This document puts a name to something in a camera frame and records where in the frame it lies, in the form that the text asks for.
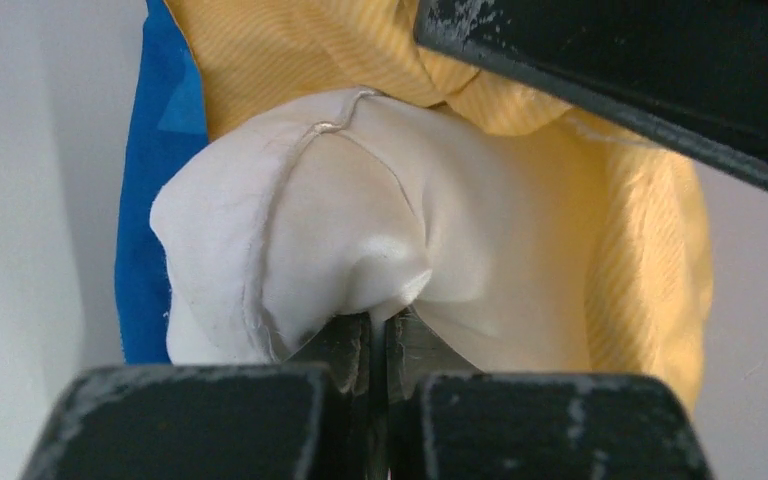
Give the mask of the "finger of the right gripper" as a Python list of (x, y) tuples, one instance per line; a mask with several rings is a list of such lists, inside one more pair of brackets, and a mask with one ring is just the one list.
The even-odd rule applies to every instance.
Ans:
[(768, 1), (422, 1), (414, 36), (768, 192)]

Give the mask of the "white pillow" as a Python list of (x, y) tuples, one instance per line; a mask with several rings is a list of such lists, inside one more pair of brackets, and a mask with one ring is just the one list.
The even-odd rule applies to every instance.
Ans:
[(338, 315), (413, 307), (476, 367), (586, 371), (584, 277), (604, 214), (566, 125), (521, 138), (366, 90), (295, 100), (160, 190), (175, 364), (265, 364)]

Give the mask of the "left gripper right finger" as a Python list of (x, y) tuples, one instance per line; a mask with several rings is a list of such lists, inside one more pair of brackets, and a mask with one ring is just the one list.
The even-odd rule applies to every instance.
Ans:
[(395, 479), (709, 479), (675, 394), (645, 375), (483, 373), (411, 309), (386, 324)]

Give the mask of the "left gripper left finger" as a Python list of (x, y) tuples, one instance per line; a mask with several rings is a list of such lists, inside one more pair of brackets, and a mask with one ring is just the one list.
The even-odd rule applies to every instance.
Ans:
[(362, 479), (370, 321), (337, 317), (286, 362), (87, 371), (27, 479)]

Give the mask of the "yellow and blue pillowcase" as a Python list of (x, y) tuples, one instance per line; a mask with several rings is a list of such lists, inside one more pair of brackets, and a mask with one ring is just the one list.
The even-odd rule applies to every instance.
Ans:
[(588, 353), (658, 377), (687, 409), (704, 376), (711, 243), (692, 162), (533, 88), (416, 44), (414, 1), (151, 1), (126, 145), (115, 296), (129, 364), (167, 363), (170, 294), (149, 226), (161, 186), (220, 134), (306, 94), (365, 85), (517, 140), (579, 132), (596, 164)]

